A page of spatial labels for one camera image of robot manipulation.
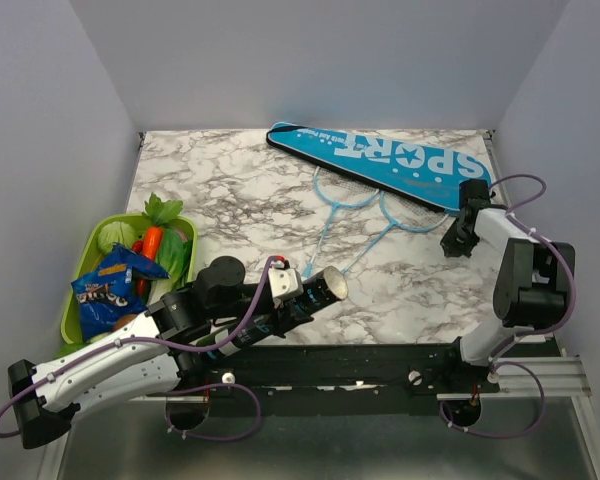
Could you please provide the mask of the black Boka shuttlecock tube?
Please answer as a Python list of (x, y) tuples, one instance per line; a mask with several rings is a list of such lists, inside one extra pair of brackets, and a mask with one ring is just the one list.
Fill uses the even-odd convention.
[(254, 313), (232, 340), (221, 347), (200, 354), (203, 364), (211, 365), (242, 349), (253, 346), (268, 337), (284, 338), (298, 326), (310, 323), (313, 316), (327, 307), (343, 301), (348, 296), (348, 286), (339, 269), (328, 266), (300, 283), (299, 274), (294, 280), (281, 279), (281, 270), (269, 274), (268, 286), (274, 283), (271, 294), (265, 293), (261, 300), (278, 303), (270, 313)]

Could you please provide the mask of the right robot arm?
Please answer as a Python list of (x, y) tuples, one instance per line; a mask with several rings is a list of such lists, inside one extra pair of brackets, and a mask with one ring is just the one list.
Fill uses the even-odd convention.
[(480, 242), (486, 242), (500, 250), (502, 260), (493, 290), (493, 316), (459, 338), (460, 357), (440, 367), (442, 384), (454, 392), (474, 383), (474, 366), (489, 367), (522, 338), (561, 328), (576, 299), (572, 245), (547, 239), (519, 221), (511, 207), (494, 203), (485, 180), (460, 184), (459, 207), (441, 240), (444, 255), (470, 257)]

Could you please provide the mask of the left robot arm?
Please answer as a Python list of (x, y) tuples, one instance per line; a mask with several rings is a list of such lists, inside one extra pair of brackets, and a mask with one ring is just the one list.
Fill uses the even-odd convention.
[(338, 270), (328, 267), (302, 279), (279, 256), (266, 261), (258, 283), (246, 283), (245, 274), (240, 260), (218, 257), (194, 281), (103, 339), (47, 363), (12, 364), (14, 436), (35, 449), (110, 403), (173, 390), (192, 394), (207, 380), (210, 365), (284, 336), (348, 294)]

